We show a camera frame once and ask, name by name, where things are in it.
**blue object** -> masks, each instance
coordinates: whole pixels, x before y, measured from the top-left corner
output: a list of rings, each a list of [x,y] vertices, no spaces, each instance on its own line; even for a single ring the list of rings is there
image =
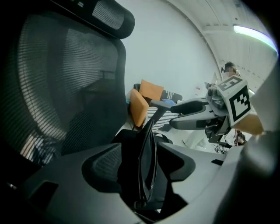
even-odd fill
[[[161,100],[163,102],[166,102],[166,103],[169,103],[171,105],[175,105],[174,101],[173,100],[170,100],[170,99],[164,99],[164,100]]]

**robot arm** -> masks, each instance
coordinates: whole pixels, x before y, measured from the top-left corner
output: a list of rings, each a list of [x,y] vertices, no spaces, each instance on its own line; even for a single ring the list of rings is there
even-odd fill
[[[172,106],[170,111],[181,116],[170,120],[180,130],[203,130],[209,142],[221,143],[223,135],[249,114],[249,87],[246,80],[232,76],[208,88],[205,98],[196,98]]]

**white wall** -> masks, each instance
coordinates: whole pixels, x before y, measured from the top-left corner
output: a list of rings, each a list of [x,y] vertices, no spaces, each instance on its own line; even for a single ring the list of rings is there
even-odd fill
[[[145,79],[184,96],[210,82],[217,66],[204,41],[177,11],[160,0],[117,0],[135,17],[126,47],[125,88]]]

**white marker cube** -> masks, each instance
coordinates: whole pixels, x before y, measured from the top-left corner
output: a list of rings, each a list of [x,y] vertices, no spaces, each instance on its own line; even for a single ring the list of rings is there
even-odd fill
[[[251,110],[247,80],[232,76],[217,85],[226,104],[231,127],[247,116]]]

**ceiling light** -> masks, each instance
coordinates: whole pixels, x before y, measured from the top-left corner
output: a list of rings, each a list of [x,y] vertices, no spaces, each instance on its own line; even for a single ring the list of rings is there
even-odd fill
[[[275,46],[274,42],[267,35],[259,32],[257,30],[253,30],[253,29],[250,29],[247,27],[242,27],[242,26],[237,26],[237,25],[234,25],[233,29],[236,33],[241,33],[241,34],[256,38],[256,39],[264,42],[268,46],[272,47],[278,53],[277,47]]]
[[[255,94],[251,89],[249,89],[250,93]]]

